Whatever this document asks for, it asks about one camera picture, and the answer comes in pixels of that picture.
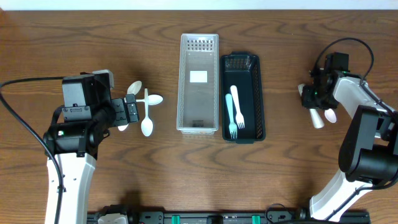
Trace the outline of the white plastic fork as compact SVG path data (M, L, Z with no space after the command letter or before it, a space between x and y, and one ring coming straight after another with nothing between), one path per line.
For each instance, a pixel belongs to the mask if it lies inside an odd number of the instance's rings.
M238 89L236 85L231 85L230 87L231 95L233 98L233 103L236 108L236 122L239 129L244 129L244 116L241 113L240 104L239 104L239 95Z

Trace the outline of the pale blue plastic fork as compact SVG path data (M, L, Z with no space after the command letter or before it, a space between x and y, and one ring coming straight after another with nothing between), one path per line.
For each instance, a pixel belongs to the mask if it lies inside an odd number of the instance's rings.
M230 93L227 93L225 96L225 100L226 100L228 116L229 116L229 126L228 126L229 133L230 133L231 139L236 139L238 136L238 127L237 127L237 124L234 122L232 95Z

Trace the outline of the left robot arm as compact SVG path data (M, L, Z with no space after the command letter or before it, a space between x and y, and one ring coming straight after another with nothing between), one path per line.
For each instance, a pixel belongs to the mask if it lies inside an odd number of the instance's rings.
M86 223L98 146L110 128L139 120L134 94L112 98L113 73L98 70L62 80L64 104L53 113L49 147L46 223Z

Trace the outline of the white spoon vertical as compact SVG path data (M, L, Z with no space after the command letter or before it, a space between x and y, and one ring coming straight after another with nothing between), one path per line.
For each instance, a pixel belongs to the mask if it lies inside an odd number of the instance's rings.
M149 118L149 94L148 89L144 89L144 106L145 106L145 117L141 123L141 130L145 137L149 137L154 128L152 120Z

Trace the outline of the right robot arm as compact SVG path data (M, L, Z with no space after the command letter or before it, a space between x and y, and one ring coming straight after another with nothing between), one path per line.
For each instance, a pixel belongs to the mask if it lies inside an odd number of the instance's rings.
M340 221L360 197L397 182L397 111L378 98L361 75L348 68L349 56L328 54L323 68L310 72L311 85L299 85L302 106L329 110L341 105L351 124L341 144L339 169L310 199L312 219Z

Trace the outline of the white plastic spoon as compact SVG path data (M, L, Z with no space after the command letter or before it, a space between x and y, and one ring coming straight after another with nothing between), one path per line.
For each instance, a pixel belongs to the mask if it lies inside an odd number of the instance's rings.
M331 108L324 111L324 116L330 123L336 123L337 121L336 114Z

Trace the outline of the white spoon horizontal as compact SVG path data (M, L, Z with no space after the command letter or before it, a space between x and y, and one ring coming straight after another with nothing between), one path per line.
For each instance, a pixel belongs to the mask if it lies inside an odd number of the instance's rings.
M148 102L149 106L158 105L163 102L163 97L160 95L149 95L147 98L136 100L137 103Z

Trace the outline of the white fork tines up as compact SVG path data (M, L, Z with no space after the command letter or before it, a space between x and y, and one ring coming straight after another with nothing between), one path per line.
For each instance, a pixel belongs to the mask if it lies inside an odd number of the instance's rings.
M303 88L304 88L304 86L305 86L304 83L298 85L298 92L300 94L300 97L303 97ZM312 124L313 124L314 128L315 129L320 129L320 128L324 127L324 122L321 119L321 117L320 117L319 113L317 112L317 110L314 109L314 108L310 108L309 112L310 112L310 116L311 116Z

